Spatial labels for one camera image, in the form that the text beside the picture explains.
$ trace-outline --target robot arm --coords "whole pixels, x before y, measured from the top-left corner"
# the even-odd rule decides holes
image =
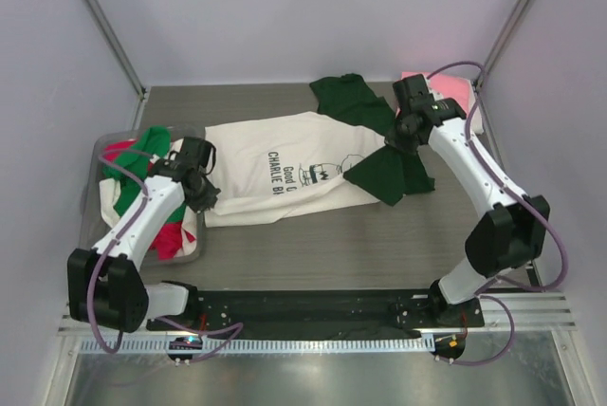
[[[145,179],[147,195],[139,193],[133,205],[91,250],[75,249],[67,261],[70,315],[88,322],[86,294],[100,253],[107,252],[96,278],[94,311],[100,325],[134,332],[145,320],[159,316],[193,314],[197,304],[195,287],[173,282],[145,286],[139,276],[143,257],[168,217],[184,202],[195,212],[211,208],[217,190],[207,179],[205,168],[214,147],[200,138],[184,138],[174,157],[160,159]],[[140,210],[147,199],[145,210]]]
[[[400,112],[386,143],[406,153],[415,153],[419,145],[429,145],[453,170],[480,217],[466,240],[465,258],[430,288],[430,299],[440,313],[450,305],[473,299],[475,292],[496,275],[536,259],[542,251],[545,228],[505,194],[479,164],[468,146],[466,114],[455,100],[437,101],[421,74],[396,82],[394,90]],[[526,195],[480,142],[475,145],[496,176],[547,219],[550,209],[545,199]]]

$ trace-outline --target green garment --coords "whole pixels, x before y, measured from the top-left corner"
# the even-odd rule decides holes
[[[164,157],[171,148],[171,133],[164,126],[152,126],[130,148]],[[145,180],[148,175],[149,160],[148,157],[136,153],[122,153],[114,160],[114,163],[135,174],[141,180]],[[140,187],[131,178],[111,167],[105,166],[103,173],[107,178],[114,178],[120,182],[120,197],[114,205],[114,210],[117,214],[123,216],[138,196]],[[185,211],[186,206],[183,204],[169,216],[167,223],[182,221]]]
[[[365,126],[385,136],[395,123],[395,113],[378,98],[358,74],[325,77],[310,84],[319,100],[319,114],[352,126]],[[407,155],[389,146],[380,148],[343,177],[388,205],[404,194],[434,191],[419,155]]]

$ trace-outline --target red cloth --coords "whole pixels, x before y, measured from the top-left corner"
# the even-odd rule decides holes
[[[104,151],[129,148],[135,142],[137,142],[136,138],[113,143],[105,147]],[[120,155],[120,152],[108,153],[105,157],[110,161],[114,161],[118,155]],[[158,253],[158,259],[160,261],[173,259],[177,252],[181,249],[183,245],[183,239],[181,237],[181,224],[181,221],[178,223],[166,223],[164,226],[162,226],[162,228],[160,228],[160,231],[158,231],[152,245],[150,245],[150,249],[155,249]],[[188,237],[189,242],[193,242],[195,240],[195,237],[187,231],[186,237]]]

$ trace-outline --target clear plastic container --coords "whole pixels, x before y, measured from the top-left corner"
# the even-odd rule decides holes
[[[189,125],[182,126],[167,126],[167,129],[171,133],[171,141],[189,137],[204,138],[204,130],[196,129]],[[103,175],[103,164],[98,160],[98,156],[103,152],[105,147],[113,143],[125,141],[131,138],[139,138],[145,132],[145,129],[139,129],[136,131],[125,131],[123,133],[108,134],[101,137],[95,142],[93,148],[93,158],[91,159],[91,168],[88,176],[88,183],[84,190],[84,207],[83,207],[83,225],[80,230],[80,246],[82,249],[90,249],[97,243],[101,238],[104,237],[110,231],[109,226],[101,219],[101,202],[99,197],[99,182],[105,179]],[[196,221],[196,232],[197,232],[197,243],[196,249],[192,254],[187,256],[175,257],[160,261],[158,259],[155,250],[149,250],[145,254],[142,266],[158,266],[158,265],[170,265],[170,264],[181,264],[191,262],[200,255],[200,249],[202,247],[202,236],[204,230],[204,218],[202,214],[198,215]]]

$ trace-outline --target white wall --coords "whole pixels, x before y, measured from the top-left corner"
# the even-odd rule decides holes
[[[544,194],[570,251],[564,291],[606,389],[607,3],[537,0],[487,83],[507,168]],[[553,243],[545,276],[560,261]]]
[[[67,300],[94,141],[137,98],[82,0],[0,0],[0,402],[32,404]]]
[[[368,80],[483,61],[515,0],[100,0],[147,85]]]

